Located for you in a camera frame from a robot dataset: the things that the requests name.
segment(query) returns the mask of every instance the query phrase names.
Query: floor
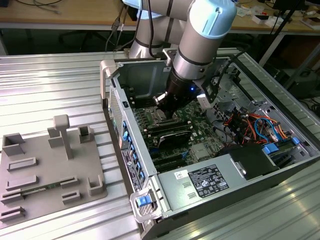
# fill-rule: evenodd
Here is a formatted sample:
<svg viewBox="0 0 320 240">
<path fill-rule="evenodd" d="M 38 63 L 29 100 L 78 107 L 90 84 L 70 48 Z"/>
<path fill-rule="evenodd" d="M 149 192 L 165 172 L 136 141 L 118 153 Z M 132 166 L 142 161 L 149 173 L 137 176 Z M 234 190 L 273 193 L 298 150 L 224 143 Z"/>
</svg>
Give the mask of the floor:
<svg viewBox="0 0 320 240">
<path fill-rule="evenodd" d="M 97 37 L 88 39 L 82 51 L 80 47 L 85 37 L 84 33 L 68 35 L 63 38 L 64 43 L 59 42 L 59 36 L 68 33 L 68 30 L 46 30 L 46 29 L 3 29 L 3 41 L 9 55 L 29 55 L 29 54 L 61 54 L 79 52 L 103 52 L 105 41 Z M 109 31 L 100 32 L 107 38 Z M 134 31 L 124 31 L 119 40 L 119 44 L 125 44 L 134 37 Z M 228 34 L 222 47 L 237 47 L 233 42 L 244 42 L 252 47 L 249 54 L 253 58 L 258 57 L 262 43 L 257 38 L 248 34 Z M 113 41 L 108 44 L 108 51 L 114 50 Z"/>
</svg>

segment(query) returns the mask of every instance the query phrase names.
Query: blue cable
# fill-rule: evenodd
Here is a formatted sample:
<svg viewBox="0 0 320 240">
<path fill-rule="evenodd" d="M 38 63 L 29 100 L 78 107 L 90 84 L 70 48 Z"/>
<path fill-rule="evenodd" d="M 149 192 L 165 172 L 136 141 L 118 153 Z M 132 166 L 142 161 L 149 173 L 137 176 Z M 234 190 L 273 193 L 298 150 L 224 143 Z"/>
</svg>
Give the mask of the blue cable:
<svg viewBox="0 0 320 240">
<path fill-rule="evenodd" d="M 271 126 L 271 128 L 272 128 L 274 134 L 276 135 L 276 137 L 277 137 L 278 139 L 280 139 L 280 140 L 283 140 L 283 138 L 277 133 L 274 125 L 272 124 L 272 122 L 271 122 L 269 119 L 266 119 L 266 118 L 264 118 L 264 117 L 258 118 L 258 119 L 255 120 L 255 122 L 254 122 L 254 130 L 255 130 L 256 134 L 258 134 L 260 137 L 264 138 L 264 139 L 267 141 L 267 143 L 269 143 L 268 138 L 267 138 L 266 136 L 260 134 L 260 132 L 258 131 L 257 124 L 258 124 L 258 121 L 259 121 L 260 119 L 265 120 L 265 121 Z"/>
</svg>

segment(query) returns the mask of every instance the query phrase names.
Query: electronic equipment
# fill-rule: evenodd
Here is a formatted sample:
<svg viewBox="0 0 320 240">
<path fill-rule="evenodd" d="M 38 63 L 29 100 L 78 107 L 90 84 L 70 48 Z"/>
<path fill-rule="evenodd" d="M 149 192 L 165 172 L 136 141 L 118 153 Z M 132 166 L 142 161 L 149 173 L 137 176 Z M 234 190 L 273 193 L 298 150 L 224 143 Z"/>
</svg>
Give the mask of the electronic equipment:
<svg viewBox="0 0 320 240">
<path fill-rule="evenodd" d="M 237 53 L 218 54 L 210 67 L 222 69 Z M 255 77 L 264 70 L 248 56 L 228 67 L 211 108 L 200 97 L 167 118 L 153 96 L 166 87 L 168 57 L 101 62 L 112 83 L 104 111 L 144 240 L 272 188 L 320 158 L 319 141 Z"/>
<path fill-rule="evenodd" d="M 245 50 L 217 55 L 234 2 L 153 1 L 152 10 L 150 0 L 123 2 L 142 11 L 144 27 L 129 59 L 101 62 L 101 102 L 144 240 L 271 188 L 320 158 L 318 139 L 255 76 L 264 70 Z M 163 49 L 164 42 L 179 47 Z"/>
</svg>

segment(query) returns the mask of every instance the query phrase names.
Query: sticker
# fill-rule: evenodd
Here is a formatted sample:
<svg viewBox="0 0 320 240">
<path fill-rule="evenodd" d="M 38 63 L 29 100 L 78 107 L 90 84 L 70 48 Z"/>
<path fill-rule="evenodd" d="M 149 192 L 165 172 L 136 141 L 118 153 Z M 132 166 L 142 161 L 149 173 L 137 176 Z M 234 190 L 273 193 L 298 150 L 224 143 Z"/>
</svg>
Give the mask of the sticker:
<svg viewBox="0 0 320 240">
<path fill-rule="evenodd" d="M 176 179 L 183 179 L 188 177 L 188 170 L 176 171 L 174 175 Z"/>
<path fill-rule="evenodd" d="M 208 197 L 229 188 L 226 180 L 215 164 L 191 171 L 188 175 L 201 198 Z"/>
<path fill-rule="evenodd" d="M 171 71 L 171 67 L 164 67 L 163 68 L 163 72 L 166 73 L 166 72 L 170 72 Z"/>
</svg>

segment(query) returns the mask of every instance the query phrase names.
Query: table leg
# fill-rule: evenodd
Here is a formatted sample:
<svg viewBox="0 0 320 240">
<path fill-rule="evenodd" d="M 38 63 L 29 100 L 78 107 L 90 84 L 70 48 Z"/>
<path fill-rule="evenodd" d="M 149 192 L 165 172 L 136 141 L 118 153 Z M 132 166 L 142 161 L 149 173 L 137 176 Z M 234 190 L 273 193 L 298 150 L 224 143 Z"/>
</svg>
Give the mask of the table leg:
<svg viewBox="0 0 320 240">
<path fill-rule="evenodd" d="M 271 55 L 274 53 L 276 48 L 278 47 L 279 43 L 282 41 L 285 35 L 278 35 L 276 36 L 275 40 L 272 42 L 268 50 L 264 53 L 263 57 L 259 61 L 259 65 L 263 67 L 268 59 L 271 57 Z"/>
<path fill-rule="evenodd" d="M 2 36 L 0 34 L 0 56 L 8 55 L 6 46 L 4 44 L 4 41 L 2 39 Z"/>
</svg>

